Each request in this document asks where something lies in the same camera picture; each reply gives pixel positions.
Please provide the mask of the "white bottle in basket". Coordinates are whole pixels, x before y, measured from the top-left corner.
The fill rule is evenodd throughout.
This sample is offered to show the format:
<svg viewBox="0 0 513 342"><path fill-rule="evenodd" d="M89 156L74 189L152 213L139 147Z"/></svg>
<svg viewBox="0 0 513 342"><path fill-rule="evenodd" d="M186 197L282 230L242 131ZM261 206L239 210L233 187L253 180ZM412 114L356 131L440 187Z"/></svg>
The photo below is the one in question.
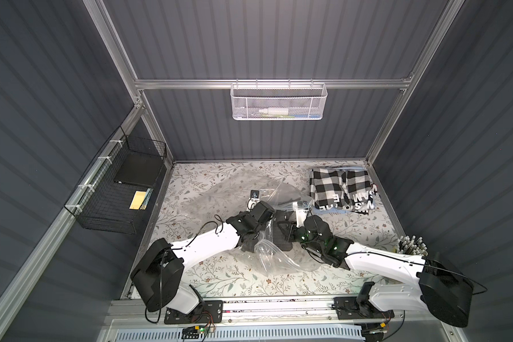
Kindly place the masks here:
<svg viewBox="0 0 513 342"><path fill-rule="evenodd" d="M264 108L259 109L259 114L269 117L285 117L289 115L288 108Z"/></svg>

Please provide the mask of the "black box in basket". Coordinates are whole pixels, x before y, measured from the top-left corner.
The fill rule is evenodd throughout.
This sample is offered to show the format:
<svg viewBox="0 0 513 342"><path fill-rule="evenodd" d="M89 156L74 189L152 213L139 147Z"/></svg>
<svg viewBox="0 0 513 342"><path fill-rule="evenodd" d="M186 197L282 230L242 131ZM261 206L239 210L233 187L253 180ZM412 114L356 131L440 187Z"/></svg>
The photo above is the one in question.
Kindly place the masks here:
<svg viewBox="0 0 513 342"><path fill-rule="evenodd" d="M163 162L159 157L131 153L123 161L113 181L118 184L151 188L162 166Z"/></svg>

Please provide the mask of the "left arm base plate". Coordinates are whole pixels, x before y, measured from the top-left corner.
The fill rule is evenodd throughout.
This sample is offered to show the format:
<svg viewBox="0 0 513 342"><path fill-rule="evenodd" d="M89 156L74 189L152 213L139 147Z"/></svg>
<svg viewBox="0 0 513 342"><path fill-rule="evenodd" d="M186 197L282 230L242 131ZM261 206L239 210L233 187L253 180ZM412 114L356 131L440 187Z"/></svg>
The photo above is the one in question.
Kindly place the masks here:
<svg viewBox="0 0 513 342"><path fill-rule="evenodd" d="M204 300L188 314L168 309L164 318L165 325L221 323L224 302L221 300Z"/></svg>

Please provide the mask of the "yellow notepad in basket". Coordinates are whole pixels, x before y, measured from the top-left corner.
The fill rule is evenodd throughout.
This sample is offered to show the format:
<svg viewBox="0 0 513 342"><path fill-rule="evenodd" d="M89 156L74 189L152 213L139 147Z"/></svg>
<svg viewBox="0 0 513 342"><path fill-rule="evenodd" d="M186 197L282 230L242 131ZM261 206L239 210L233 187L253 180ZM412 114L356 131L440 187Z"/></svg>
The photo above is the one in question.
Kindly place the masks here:
<svg viewBox="0 0 513 342"><path fill-rule="evenodd" d="M132 198L129 209L139 210L141 208L142 204L145 202L146 195L147 195L146 191L136 191Z"/></svg>

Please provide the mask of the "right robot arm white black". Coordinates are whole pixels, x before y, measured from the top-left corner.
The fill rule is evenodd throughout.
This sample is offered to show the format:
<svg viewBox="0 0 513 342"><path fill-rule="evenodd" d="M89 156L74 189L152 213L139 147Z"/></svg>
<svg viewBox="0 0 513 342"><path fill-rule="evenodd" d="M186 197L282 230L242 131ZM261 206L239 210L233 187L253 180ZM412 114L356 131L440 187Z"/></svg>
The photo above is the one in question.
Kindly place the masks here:
<svg viewBox="0 0 513 342"><path fill-rule="evenodd" d="M313 215L302 226L279 218L273 227L287 242L296 242L319 262L357 272L369 272L394 284L366 282L356 307L363 316L394 310L428 312L443 323L469 324L475 283L440 255L400 255L374 249L332 234L322 218Z"/></svg>

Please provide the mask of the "dark grey shirt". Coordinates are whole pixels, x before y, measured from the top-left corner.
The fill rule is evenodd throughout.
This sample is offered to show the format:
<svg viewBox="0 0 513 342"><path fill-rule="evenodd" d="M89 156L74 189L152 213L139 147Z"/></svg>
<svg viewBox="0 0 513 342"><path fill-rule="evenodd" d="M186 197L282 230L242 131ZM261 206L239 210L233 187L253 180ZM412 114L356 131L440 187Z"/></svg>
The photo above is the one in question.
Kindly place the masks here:
<svg viewBox="0 0 513 342"><path fill-rule="evenodd" d="M272 242L282 251L293 249L296 220L292 211L278 211L272 220Z"/></svg>

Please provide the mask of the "aluminium front rail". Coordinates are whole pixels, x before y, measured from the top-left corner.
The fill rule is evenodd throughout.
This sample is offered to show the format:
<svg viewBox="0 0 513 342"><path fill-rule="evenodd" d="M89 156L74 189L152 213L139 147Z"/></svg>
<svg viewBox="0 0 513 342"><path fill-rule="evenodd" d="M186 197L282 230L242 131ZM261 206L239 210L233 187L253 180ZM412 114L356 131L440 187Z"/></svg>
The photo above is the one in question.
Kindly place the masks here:
<svg viewBox="0 0 513 342"><path fill-rule="evenodd" d="M189 323L196 319L208 320L213 314L222 317L221 321L214 320L217 327L259 325L259 324L305 324L305 323L337 323L333 295L309 296L251 296L221 298L219 309L197 309ZM145 305L140 299L117 300L111 302L101 329L112 328L161 328L169 309L161 311L160 321L156 313L146 313Z"/></svg>

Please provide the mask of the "clear plastic vacuum bag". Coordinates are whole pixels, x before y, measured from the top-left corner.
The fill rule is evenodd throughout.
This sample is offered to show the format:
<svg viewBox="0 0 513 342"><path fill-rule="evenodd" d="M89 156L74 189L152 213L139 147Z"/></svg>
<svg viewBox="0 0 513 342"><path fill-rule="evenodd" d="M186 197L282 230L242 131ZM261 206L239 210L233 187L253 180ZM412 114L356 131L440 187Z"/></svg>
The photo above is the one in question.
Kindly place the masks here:
<svg viewBox="0 0 513 342"><path fill-rule="evenodd" d="M275 214L278 211L294 212L292 203L296 201L312 202L309 196L292 185L256 171L245 170L235 173L202 193L198 198L189 201L184 209L192 219L202 221L216 219L219 223L225 222L226 219L240 212L248 211L247 202L251 190L259 190L259 202L268 203L275 209ZM293 259L290 256L292 251L282 252L272 242L272 220L267 223L265 230L260 232L259 242L254 252L243 252L241 247L238 247L231 251L232 254L267 276L316 270L318 268L316 262L312 262L308 257Z"/></svg>

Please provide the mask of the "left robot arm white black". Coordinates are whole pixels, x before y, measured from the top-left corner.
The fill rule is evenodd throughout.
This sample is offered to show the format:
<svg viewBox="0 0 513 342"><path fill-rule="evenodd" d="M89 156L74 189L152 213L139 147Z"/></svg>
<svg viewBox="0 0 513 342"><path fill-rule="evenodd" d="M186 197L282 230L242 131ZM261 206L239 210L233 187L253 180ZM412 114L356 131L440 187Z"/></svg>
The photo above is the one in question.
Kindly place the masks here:
<svg viewBox="0 0 513 342"><path fill-rule="evenodd" d="M193 286L182 283L184 272L222 252L242 246L257 237L272 220L275 210L266 202L240 212L216 228L191 239L152 243L131 272L130 278L147 312L167 308L182 314L192 313L202 299Z"/></svg>

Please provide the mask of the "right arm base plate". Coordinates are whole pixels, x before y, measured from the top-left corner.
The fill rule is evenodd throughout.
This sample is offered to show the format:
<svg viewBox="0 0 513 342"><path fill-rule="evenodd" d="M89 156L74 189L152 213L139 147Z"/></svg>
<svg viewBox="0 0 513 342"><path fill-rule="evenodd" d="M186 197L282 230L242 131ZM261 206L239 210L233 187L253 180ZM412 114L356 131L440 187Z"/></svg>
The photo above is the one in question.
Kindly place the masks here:
<svg viewBox="0 0 513 342"><path fill-rule="evenodd" d="M381 312L371 304L360 304L355 296L339 296L333 298L331 308L339 320L383 319L395 317L394 311Z"/></svg>

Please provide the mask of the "white vented panel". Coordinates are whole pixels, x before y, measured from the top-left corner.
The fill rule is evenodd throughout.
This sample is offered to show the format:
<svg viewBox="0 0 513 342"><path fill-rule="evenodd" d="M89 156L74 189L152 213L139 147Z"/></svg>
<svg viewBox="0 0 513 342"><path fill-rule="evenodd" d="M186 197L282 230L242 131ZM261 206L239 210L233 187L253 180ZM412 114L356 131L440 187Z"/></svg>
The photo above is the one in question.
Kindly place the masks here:
<svg viewBox="0 0 513 342"><path fill-rule="evenodd" d="M350 324L219 326L210 333L186 328L121 329L113 341L364 341L362 328Z"/></svg>

